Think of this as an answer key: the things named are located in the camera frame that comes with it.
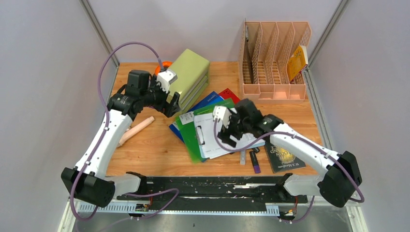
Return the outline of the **green plastic folder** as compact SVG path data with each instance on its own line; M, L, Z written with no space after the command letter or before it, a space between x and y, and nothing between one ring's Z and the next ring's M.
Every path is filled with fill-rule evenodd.
M192 162L205 162L207 160L207 158L202 158L201 156L201 150L199 147L195 124L192 117L212 113L214 107L219 105L233 107L234 101L232 98L228 98L188 112L188 122L182 122L182 120L180 119L180 116L182 115L175 117L175 123L179 128L183 142Z

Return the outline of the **grey clipboard with papers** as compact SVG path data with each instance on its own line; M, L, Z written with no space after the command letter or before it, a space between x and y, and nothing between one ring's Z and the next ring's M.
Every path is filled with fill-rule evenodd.
M229 153L227 150L222 149L214 138L214 121L212 113L194 116L194 126L201 150L201 156L214 159ZM256 138L252 134L247 133L244 134L240 140L233 136L231 136L231 139L236 142L236 147L232 147L228 144L223 144L223 146L229 149L243 148L253 142Z

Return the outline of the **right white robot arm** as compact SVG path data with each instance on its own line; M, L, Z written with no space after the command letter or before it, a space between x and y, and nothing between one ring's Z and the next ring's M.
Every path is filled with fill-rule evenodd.
M231 152L246 150L259 140L279 146L312 167L317 175L289 174L276 188L279 200L294 196L322 196L342 208L348 201L364 203L359 186L362 177L356 156L321 146L298 133L284 120L263 115L253 101L240 100L234 108L216 106L212 112L213 134L218 146Z

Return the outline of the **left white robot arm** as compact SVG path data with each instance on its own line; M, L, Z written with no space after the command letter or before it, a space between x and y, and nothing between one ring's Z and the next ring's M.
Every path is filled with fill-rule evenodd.
M152 107L166 117L180 111L180 94L170 97L170 85L177 74L167 69L157 75L132 70L128 81L108 101L108 111L83 157L74 168L64 168L61 179L74 198L106 207L113 198L130 193L135 199L148 194L146 177L126 172L122 176L106 176L107 167L120 139L145 107Z

